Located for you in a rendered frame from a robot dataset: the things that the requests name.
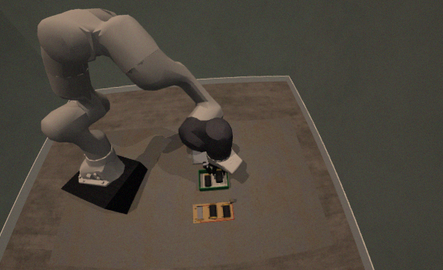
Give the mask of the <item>green open-top box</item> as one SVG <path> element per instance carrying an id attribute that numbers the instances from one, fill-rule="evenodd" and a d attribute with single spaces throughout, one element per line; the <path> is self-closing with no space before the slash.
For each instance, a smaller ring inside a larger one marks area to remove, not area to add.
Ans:
<path id="1" fill-rule="evenodd" d="M 222 183 L 216 183 L 214 176 L 211 173 L 211 187 L 204 187 L 204 174 L 209 174 L 205 169 L 198 170 L 199 190 L 200 191 L 218 191 L 229 189 L 228 174 L 225 173 L 225 178 Z M 202 188 L 200 188 L 202 187 Z"/>

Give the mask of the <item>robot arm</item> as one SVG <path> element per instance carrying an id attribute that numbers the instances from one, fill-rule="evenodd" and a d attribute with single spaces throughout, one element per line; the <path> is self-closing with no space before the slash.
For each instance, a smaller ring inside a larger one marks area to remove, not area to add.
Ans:
<path id="1" fill-rule="evenodd" d="M 79 183 L 106 187 L 125 168 L 106 134 L 88 129 L 110 110 L 107 96 L 93 89 L 89 77 L 88 62 L 97 56 L 110 57 L 143 90 L 182 88 L 196 104 L 179 127 L 182 143 L 206 152 L 212 165 L 230 175 L 240 167 L 243 161 L 231 148 L 233 133 L 220 104 L 186 66 L 159 49 L 135 18 L 100 8 L 69 10 L 41 20 L 38 40 L 53 92 L 70 100 L 41 121 L 41 130 L 50 140 L 81 148 L 86 159 Z"/>

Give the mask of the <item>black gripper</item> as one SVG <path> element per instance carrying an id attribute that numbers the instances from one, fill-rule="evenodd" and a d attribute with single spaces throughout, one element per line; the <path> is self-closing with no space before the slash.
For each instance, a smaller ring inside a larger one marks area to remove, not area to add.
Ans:
<path id="1" fill-rule="evenodd" d="M 210 166 L 212 166 L 212 169 L 210 168 Z M 210 164 L 209 161 L 208 162 L 205 162 L 205 161 L 203 162 L 203 168 L 206 169 L 206 171 L 209 173 L 209 175 L 211 175 L 211 173 L 212 173 L 212 175 L 214 176 L 214 179 L 215 179 L 215 172 L 216 172 L 216 170 L 220 169 L 217 166 L 214 166 L 214 165 Z M 222 178 L 225 177 L 225 173 L 226 172 L 222 169 Z"/>

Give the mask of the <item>black battery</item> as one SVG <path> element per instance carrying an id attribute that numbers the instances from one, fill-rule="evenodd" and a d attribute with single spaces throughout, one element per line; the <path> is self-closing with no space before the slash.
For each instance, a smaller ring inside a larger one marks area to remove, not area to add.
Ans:
<path id="1" fill-rule="evenodd" d="M 211 175 L 209 174 L 205 174 L 204 175 L 204 180 L 205 180 L 205 187 L 211 187 Z"/>
<path id="2" fill-rule="evenodd" d="M 217 169 L 215 172 L 215 181 L 216 183 L 222 183 L 223 182 L 223 178 L 222 178 L 222 170 L 221 169 Z"/>
<path id="3" fill-rule="evenodd" d="M 222 207 L 223 207 L 224 218 L 230 217 L 231 216 L 230 205 L 229 204 L 223 204 Z"/>
<path id="4" fill-rule="evenodd" d="M 217 211 L 216 211 L 216 205 L 210 205 L 209 206 L 209 216 L 211 218 L 217 218 Z"/>

